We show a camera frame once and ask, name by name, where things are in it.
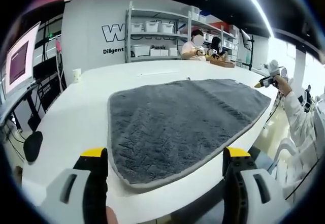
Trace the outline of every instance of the computer monitor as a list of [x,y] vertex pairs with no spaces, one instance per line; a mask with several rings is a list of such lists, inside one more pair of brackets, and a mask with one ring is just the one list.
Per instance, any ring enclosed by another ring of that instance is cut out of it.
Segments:
[[30,28],[11,47],[6,60],[6,93],[33,77],[33,53],[41,22]]
[[250,36],[244,31],[244,30],[240,30],[241,34],[242,34],[242,38],[243,38],[243,45],[247,50],[252,50],[252,42],[251,42],[251,38]]

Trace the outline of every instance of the white cup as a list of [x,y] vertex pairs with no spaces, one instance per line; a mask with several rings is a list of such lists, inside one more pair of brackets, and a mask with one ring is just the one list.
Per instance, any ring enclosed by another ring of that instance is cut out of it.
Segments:
[[79,83],[81,80],[81,68],[73,69],[73,82],[74,83]]

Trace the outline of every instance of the ceiling light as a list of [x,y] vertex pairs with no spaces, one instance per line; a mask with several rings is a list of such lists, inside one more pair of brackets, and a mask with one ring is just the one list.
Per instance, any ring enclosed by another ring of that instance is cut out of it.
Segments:
[[274,38],[274,34],[273,34],[273,31],[272,31],[272,28],[271,28],[271,25],[262,9],[262,7],[259,5],[258,1],[257,0],[251,0],[253,2],[253,4],[255,5],[255,7],[257,8],[259,14],[261,15],[265,25],[266,25],[266,28],[268,29],[269,33],[270,33],[270,36],[272,38]]

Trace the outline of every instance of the white table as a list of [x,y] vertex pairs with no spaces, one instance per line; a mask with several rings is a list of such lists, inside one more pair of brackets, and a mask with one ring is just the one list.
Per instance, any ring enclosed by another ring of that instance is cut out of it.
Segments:
[[[222,68],[201,61],[151,61],[87,71],[55,101],[38,127],[43,144],[33,165],[24,165],[22,185],[35,204],[44,199],[46,186],[65,168],[72,168],[87,149],[107,145],[109,96],[117,91],[175,80],[230,78],[254,86],[262,78],[249,70]],[[261,88],[271,103],[256,124],[232,147],[249,150],[271,112],[277,90]],[[158,189],[137,193],[121,184],[109,165],[107,206],[119,223],[139,223],[176,211],[193,202],[221,179],[222,154],[188,176]]]

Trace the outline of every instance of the gray towel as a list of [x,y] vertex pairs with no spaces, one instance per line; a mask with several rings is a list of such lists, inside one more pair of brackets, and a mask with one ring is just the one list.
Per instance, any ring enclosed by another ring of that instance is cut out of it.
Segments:
[[111,95],[109,161],[135,188],[180,179],[218,155],[271,99],[231,79],[176,81]]

